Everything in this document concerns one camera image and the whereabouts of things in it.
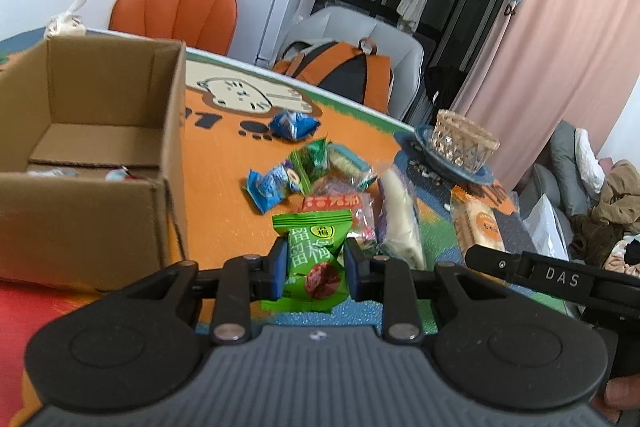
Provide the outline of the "person right hand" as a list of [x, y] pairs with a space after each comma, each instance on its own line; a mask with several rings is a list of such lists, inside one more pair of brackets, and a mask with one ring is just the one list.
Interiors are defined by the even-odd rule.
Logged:
[[638, 410], [640, 404], [640, 376], [611, 379], [604, 392], [604, 415], [617, 423], [623, 412]]

